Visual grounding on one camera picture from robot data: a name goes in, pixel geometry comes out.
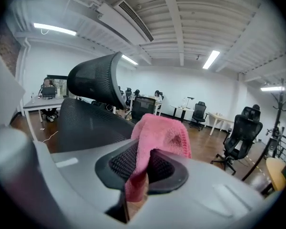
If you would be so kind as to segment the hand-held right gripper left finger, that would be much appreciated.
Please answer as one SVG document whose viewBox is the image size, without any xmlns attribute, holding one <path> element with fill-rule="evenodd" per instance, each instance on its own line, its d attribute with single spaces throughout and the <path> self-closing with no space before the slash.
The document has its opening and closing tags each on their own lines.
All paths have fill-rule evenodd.
<svg viewBox="0 0 286 229">
<path fill-rule="evenodd" d="M 35 141 L 40 172 L 58 206 L 50 228 L 127 229 L 112 217 L 123 208 L 125 180 L 109 165 L 112 158 L 137 144 L 135 140 L 86 150 L 50 154 Z"/>
</svg>

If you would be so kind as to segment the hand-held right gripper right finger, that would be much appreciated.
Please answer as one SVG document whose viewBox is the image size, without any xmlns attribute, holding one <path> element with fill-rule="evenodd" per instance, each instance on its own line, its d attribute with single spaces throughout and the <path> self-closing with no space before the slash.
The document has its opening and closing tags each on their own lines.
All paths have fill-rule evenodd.
<svg viewBox="0 0 286 229">
<path fill-rule="evenodd" d="M 131 229 L 239 229 L 263 197 L 209 163 L 151 151 L 147 201 Z"/>
</svg>

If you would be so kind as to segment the pink cloth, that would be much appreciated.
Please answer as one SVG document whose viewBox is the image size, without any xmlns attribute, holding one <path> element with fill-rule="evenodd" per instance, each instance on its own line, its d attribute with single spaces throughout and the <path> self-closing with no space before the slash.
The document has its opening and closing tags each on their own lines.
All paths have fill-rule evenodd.
<svg viewBox="0 0 286 229">
<path fill-rule="evenodd" d="M 138 148 L 135 170 L 125 183 L 128 202 L 139 202 L 143 199 L 151 150 L 160 149 L 186 158 L 192 157 L 187 129 L 178 120 L 145 114 L 135 124 L 131 139 L 138 141 Z"/>
</svg>

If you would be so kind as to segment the black office chair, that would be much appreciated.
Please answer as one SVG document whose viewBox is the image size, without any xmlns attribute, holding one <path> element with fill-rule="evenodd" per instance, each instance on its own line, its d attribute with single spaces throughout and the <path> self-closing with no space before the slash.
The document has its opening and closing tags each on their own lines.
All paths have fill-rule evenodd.
<svg viewBox="0 0 286 229">
<path fill-rule="evenodd" d="M 257 104 L 244 107 L 241 114 L 235 116 L 234 126 L 223 141 L 224 153 L 217 154 L 216 159 L 210 163 L 222 164 L 224 170 L 230 168 L 232 175 L 235 175 L 233 162 L 244 159 L 248 155 L 255 138 L 263 128 L 260 114 L 260 106 Z"/>
<path fill-rule="evenodd" d="M 153 114 L 156 100 L 153 98 L 135 97 L 131 111 L 131 122 L 136 124 L 145 114 Z"/>
<path fill-rule="evenodd" d="M 199 101 L 195 104 L 194 112 L 190 122 L 190 127 L 195 127 L 198 131 L 201 131 L 204 127 L 202 123 L 205 123 L 208 114 L 205 113 L 206 105 L 205 102 Z"/>
</svg>

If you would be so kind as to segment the black laptop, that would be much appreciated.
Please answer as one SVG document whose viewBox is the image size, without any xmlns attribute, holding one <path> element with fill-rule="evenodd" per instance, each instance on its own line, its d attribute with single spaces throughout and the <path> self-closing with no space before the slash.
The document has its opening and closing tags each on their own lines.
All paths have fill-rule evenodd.
<svg viewBox="0 0 286 229">
<path fill-rule="evenodd" d="M 43 87 L 41 95 L 43 98 L 54 98 L 56 96 L 56 88 L 53 86 Z"/>
</svg>

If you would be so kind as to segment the white table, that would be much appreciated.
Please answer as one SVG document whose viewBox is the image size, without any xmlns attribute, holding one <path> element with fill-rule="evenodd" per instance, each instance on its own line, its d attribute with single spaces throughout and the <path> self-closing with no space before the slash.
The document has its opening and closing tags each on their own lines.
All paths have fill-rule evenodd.
<svg viewBox="0 0 286 229">
<path fill-rule="evenodd" d="M 210 134 L 209 134 L 210 136 L 212 136 L 212 134 L 213 134 L 213 132 L 216 129 L 216 126 L 218 124 L 220 124 L 220 127 L 219 127 L 220 132 L 222 132 L 223 130 L 229 129 L 229 128 L 233 128 L 233 126 L 234 126 L 233 120 L 230 120 L 221 114 L 208 112 L 208 117 L 209 117 L 209 119 L 214 120 Z"/>
</svg>

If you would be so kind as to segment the round wooden table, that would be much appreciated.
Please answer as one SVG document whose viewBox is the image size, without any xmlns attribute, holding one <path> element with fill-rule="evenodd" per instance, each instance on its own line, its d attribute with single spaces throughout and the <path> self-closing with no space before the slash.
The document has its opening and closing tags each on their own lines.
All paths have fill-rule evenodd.
<svg viewBox="0 0 286 229">
<path fill-rule="evenodd" d="M 268 184 L 263 183 L 261 185 L 257 185 L 256 181 L 252 179 L 250 185 L 254 188 L 260 187 L 257 190 L 264 196 L 268 197 L 270 194 L 276 191 L 283 191 L 286 187 L 286 178 L 283 175 L 283 169 L 286 164 L 281 159 L 269 157 L 266 159 L 266 173 L 263 172 L 259 167 L 255 169 L 259 170 L 259 173 L 262 174 L 264 178 L 267 179 Z"/>
</svg>

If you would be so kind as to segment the small standing desk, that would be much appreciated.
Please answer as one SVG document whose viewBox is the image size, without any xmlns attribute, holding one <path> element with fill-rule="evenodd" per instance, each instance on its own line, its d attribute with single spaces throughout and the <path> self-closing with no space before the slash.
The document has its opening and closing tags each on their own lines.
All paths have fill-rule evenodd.
<svg viewBox="0 0 286 229">
<path fill-rule="evenodd" d="M 177 119 L 177 117 L 176 117 L 177 110 L 182 111 L 181 116 L 179 117 L 180 122 L 184 121 L 184 117 L 185 117 L 186 112 L 192 112 L 192 113 L 194 112 L 194 109 L 190 109 L 188 107 L 179 107 L 179 106 L 174 106 L 174 105 L 171 105 L 171 107 L 174 108 L 173 118 L 175 118 L 175 119 Z"/>
</svg>

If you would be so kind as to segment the black mesh chair headrest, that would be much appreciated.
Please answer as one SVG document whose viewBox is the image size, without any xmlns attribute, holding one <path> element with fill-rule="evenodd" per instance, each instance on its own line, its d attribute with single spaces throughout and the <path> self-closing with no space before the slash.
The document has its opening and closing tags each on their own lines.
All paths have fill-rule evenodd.
<svg viewBox="0 0 286 229">
<path fill-rule="evenodd" d="M 116 52 L 76 65 L 67 77 L 68 90 L 76 96 L 125 109 L 116 77 L 121 57 L 122 53 Z"/>
</svg>

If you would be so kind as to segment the white desk lamp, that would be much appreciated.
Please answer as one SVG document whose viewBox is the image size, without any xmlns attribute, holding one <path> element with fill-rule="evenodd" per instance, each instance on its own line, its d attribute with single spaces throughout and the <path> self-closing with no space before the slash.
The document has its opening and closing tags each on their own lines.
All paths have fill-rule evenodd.
<svg viewBox="0 0 286 229">
<path fill-rule="evenodd" d="M 185 97 L 183 99 L 182 108 L 189 108 L 190 101 L 194 100 L 194 97 Z"/>
</svg>

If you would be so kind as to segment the white desk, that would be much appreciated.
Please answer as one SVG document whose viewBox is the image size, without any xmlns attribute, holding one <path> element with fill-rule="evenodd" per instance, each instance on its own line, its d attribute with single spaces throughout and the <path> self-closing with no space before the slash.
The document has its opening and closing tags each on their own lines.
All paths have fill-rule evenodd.
<svg viewBox="0 0 286 229">
<path fill-rule="evenodd" d="M 130 111 L 132 110 L 132 108 L 133 108 L 133 102 L 134 102 L 134 100 L 135 100 L 135 97 L 134 96 L 131 96 L 130 97 Z M 159 106 L 161 106 L 162 105 L 162 103 L 155 103 L 155 108 L 154 108 L 154 115 L 157 115 L 157 112 L 158 112 L 158 107 Z"/>
</svg>

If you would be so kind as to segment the black coat rack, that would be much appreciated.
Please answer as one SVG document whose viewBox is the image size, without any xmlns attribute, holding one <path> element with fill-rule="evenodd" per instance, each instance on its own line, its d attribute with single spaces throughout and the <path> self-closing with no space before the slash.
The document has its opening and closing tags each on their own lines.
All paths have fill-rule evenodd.
<svg viewBox="0 0 286 229">
<path fill-rule="evenodd" d="M 286 90 L 286 86 L 284 86 L 284 78 L 281 79 L 281 85 L 277 86 L 278 88 L 278 98 L 273 94 L 273 90 L 270 91 L 271 95 L 274 97 L 274 99 L 276 100 L 277 103 L 277 107 L 274 106 L 274 108 L 277 110 L 277 114 L 276 114 L 276 119 L 275 119 L 275 123 L 274 123 L 274 129 L 278 129 L 278 121 L 280 120 L 281 117 L 281 112 L 286 112 L 286 109 L 283 109 L 284 105 L 286 104 L 286 100 L 284 101 L 284 92 Z M 247 174 L 242 178 L 242 181 L 245 181 L 251 174 L 252 172 L 257 168 L 257 166 L 259 165 L 259 163 L 261 162 L 261 160 L 264 158 L 264 156 L 268 153 L 269 147 L 271 145 L 271 143 L 273 142 L 273 140 L 275 140 L 275 132 L 272 131 L 272 135 L 269 138 L 264 150 L 262 151 L 261 155 L 259 156 L 259 158 L 257 159 L 257 161 L 255 162 L 255 164 L 253 165 L 253 167 L 247 172 Z"/>
</svg>

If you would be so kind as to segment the long ceiling light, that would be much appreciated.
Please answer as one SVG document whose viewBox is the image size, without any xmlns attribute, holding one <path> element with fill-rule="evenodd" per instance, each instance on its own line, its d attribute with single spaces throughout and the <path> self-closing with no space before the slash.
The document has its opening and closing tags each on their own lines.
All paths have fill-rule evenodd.
<svg viewBox="0 0 286 229">
<path fill-rule="evenodd" d="M 76 34 L 77 34 L 77 32 L 75 32 L 75 31 L 68 30 L 68 29 L 61 28 L 61 27 L 52 26 L 52 25 L 47 25 L 47 24 L 34 23 L 33 26 L 37 29 L 57 31 L 57 32 L 65 33 L 65 34 L 72 35 L 72 36 L 76 36 Z"/>
<path fill-rule="evenodd" d="M 128 62 L 132 63 L 133 65 L 138 65 L 137 62 L 135 62 L 134 60 L 132 60 L 129 57 L 125 56 L 124 54 L 122 55 L 122 58 L 127 60 Z"/>
<path fill-rule="evenodd" d="M 260 90 L 263 92 L 285 91 L 285 87 L 283 86 L 262 87 L 260 88 Z"/>
<path fill-rule="evenodd" d="M 205 70 L 209 69 L 219 55 L 220 55 L 219 51 L 213 50 L 209 55 L 208 59 L 206 60 L 205 64 L 203 65 L 203 69 Z"/>
</svg>

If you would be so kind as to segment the white ceiling air vent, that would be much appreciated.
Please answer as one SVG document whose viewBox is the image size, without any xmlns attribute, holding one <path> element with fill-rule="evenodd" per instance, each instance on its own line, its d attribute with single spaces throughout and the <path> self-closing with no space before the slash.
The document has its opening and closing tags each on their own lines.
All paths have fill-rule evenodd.
<svg viewBox="0 0 286 229">
<path fill-rule="evenodd" d="M 138 14 L 125 0 L 111 7 L 103 3 L 98 7 L 99 20 L 117 31 L 134 45 L 141 45 L 154 40 L 151 32 Z"/>
</svg>

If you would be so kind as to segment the white desk frame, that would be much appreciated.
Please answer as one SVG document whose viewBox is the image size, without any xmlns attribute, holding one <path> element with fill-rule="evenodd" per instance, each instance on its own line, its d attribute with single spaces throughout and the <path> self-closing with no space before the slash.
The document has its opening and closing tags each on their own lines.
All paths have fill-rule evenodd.
<svg viewBox="0 0 286 229">
<path fill-rule="evenodd" d="M 29 130 L 31 132 L 31 135 L 34 141 L 37 141 L 38 139 L 33 129 L 33 125 L 32 125 L 31 118 L 30 118 L 30 112 L 38 111 L 39 120 L 42 123 L 43 118 L 41 114 L 41 109 L 49 109 L 49 108 L 59 109 L 62 105 L 62 102 L 63 102 L 63 98 L 44 99 L 44 98 L 38 98 L 36 96 L 36 97 L 31 98 L 31 100 L 27 104 L 24 105 L 23 107 L 24 114 L 26 116 Z"/>
</svg>

